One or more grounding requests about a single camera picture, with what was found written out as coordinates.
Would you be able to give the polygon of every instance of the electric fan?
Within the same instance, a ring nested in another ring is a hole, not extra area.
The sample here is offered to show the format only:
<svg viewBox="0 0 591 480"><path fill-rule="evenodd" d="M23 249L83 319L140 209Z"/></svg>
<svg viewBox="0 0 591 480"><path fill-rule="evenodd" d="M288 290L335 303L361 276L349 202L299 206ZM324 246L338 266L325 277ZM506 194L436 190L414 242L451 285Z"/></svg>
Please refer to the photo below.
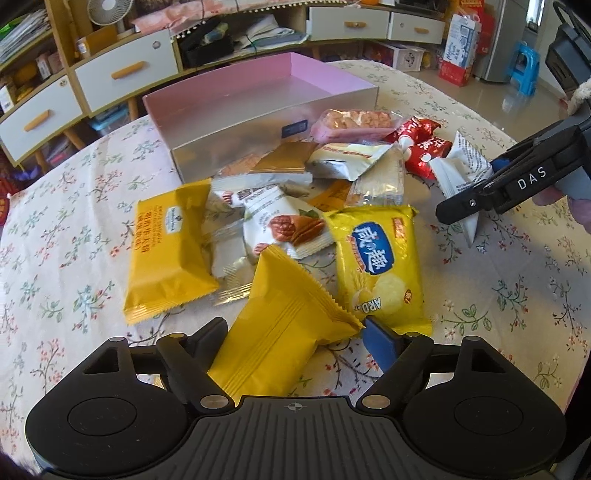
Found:
<svg viewBox="0 0 591 480"><path fill-rule="evenodd" d="M117 32L123 33L123 19L131 10L134 0L89 0L88 17L91 22L104 27L117 24Z"/></svg>

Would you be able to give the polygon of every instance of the white snack wrapper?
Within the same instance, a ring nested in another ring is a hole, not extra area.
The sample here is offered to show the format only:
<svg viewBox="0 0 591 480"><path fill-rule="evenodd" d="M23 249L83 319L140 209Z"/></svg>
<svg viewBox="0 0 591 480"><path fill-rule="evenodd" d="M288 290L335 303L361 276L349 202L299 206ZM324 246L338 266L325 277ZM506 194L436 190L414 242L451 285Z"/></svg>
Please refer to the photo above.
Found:
<svg viewBox="0 0 591 480"><path fill-rule="evenodd" d="M206 237L213 255L212 275L220 282L220 289L214 294L214 305L241 300L250 293L255 267L246 253L243 223L240 219Z"/></svg>
<svg viewBox="0 0 591 480"><path fill-rule="evenodd" d="M228 205L229 207L240 208L244 207L244 199L246 197L255 193L258 189L272 185L273 183L254 188L244 188L235 192L229 190L226 190L224 192L212 192L218 199L222 200L224 204ZM277 186L281 188L281 190L283 190L289 196L296 198L308 196L311 191L310 188L305 184L294 183L292 181L285 181L283 183L277 184Z"/></svg>
<svg viewBox="0 0 591 480"><path fill-rule="evenodd" d="M434 158L429 166L447 199L492 175L491 164L460 132L456 132L456 139L447 157ZM479 215L479 212L474 213L458 222L469 248L476 237Z"/></svg>
<svg viewBox="0 0 591 480"><path fill-rule="evenodd" d="M317 179L355 181L390 148L391 144L329 143L312 153L306 170Z"/></svg>
<svg viewBox="0 0 591 480"><path fill-rule="evenodd" d="M293 183L309 186L312 174L304 173L245 173L227 177L212 178L212 192L239 192L246 189L258 189L267 185Z"/></svg>
<svg viewBox="0 0 591 480"><path fill-rule="evenodd" d="M402 150L394 144L373 167L353 183L345 204L402 205L404 174Z"/></svg>
<svg viewBox="0 0 591 480"><path fill-rule="evenodd" d="M244 241L251 258L278 245L299 260L334 243L322 212L278 186L261 188L243 201Z"/></svg>

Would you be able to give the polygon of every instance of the table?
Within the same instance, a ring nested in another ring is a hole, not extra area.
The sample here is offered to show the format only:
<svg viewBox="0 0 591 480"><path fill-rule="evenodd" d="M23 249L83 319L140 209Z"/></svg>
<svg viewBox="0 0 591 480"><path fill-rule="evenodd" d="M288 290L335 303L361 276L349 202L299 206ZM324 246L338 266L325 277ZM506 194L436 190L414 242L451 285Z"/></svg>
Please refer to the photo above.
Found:
<svg viewBox="0 0 591 480"><path fill-rule="evenodd" d="M456 130L488 158L513 140L438 90L368 61L337 67L379 86L378 105L417 113ZM15 195L0 242L0 443L33 465L24 424L33 405L105 339L124 335L150 345L172 332L193 333L215 316L232 323L244 305L201 299L134 326L121 312L134 206L180 185L149 118L77 153ZM407 176L415 219L425 312L437 342L480 335L562 409L589 349L591 246L564 202L531 202L506 215L483 215L472 249L457 226L437 223L439 188ZM209 211L208 222L233 214ZM333 294L334 247L301 261ZM291 395L349 395L353 402L381 372L359 339L321 347Z"/></svg>

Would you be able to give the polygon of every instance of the yellow snack bag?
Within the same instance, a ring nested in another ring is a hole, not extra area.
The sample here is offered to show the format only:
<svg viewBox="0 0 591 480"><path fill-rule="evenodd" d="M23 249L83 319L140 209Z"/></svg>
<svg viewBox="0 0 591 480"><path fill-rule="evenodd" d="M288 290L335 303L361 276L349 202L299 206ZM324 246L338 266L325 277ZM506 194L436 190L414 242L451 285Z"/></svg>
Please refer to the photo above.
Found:
<svg viewBox="0 0 591 480"><path fill-rule="evenodd" d="M219 284L202 254L208 180L138 202L123 311L128 324L211 293Z"/></svg>
<svg viewBox="0 0 591 480"><path fill-rule="evenodd" d="M303 267L271 245L208 374L236 404L243 395L285 396L318 345L354 336L361 327Z"/></svg>
<svg viewBox="0 0 591 480"><path fill-rule="evenodd" d="M337 245L339 302L399 334L431 334L410 206L349 207L325 215Z"/></svg>
<svg viewBox="0 0 591 480"><path fill-rule="evenodd" d="M345 206L351 185L349 180L335 180L325 191L306 202L323 212L341 210Z"/></svg>

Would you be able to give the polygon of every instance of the refrigerator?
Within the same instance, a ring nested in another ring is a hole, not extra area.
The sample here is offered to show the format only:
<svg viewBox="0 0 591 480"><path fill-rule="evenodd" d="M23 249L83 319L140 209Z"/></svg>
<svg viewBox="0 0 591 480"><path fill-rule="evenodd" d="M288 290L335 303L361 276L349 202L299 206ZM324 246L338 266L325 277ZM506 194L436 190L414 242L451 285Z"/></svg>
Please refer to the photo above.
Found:
<svg viewBox="0 0 591 480"><path fill-rule="evenodd" d="M495 32L487 55L477 57L472 74L488 82L509 81L516 44L527 24L529 0L487 0L495 8Z"/></svg>

